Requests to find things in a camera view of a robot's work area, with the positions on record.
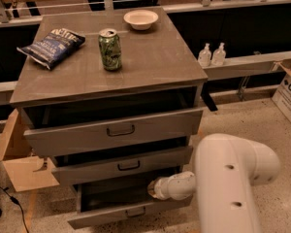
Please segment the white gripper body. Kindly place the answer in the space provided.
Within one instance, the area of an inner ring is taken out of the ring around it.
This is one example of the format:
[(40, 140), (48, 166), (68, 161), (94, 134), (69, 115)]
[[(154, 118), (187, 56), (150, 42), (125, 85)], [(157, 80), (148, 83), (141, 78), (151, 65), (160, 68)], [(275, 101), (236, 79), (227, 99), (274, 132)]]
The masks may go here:
[(172, 181), (174, 179), (175, 178), (173, 176), (157, 178), (147, 186), (147, 193), (151, 197), (159, 200), (176, 200), (176, 190), (172, 187)]

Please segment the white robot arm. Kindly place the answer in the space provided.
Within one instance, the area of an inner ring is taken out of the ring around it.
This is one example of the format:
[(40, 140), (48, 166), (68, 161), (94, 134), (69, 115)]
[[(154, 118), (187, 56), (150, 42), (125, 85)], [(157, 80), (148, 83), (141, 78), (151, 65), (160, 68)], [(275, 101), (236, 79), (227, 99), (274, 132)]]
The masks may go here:
[(178, 201), (196, 194), (201, 233), (262, 233), (251, 188), (273, 182), (279, 171), (270, 147), (216, 133), (199, 143), (192, 172), (157, 178), (147, 192)]

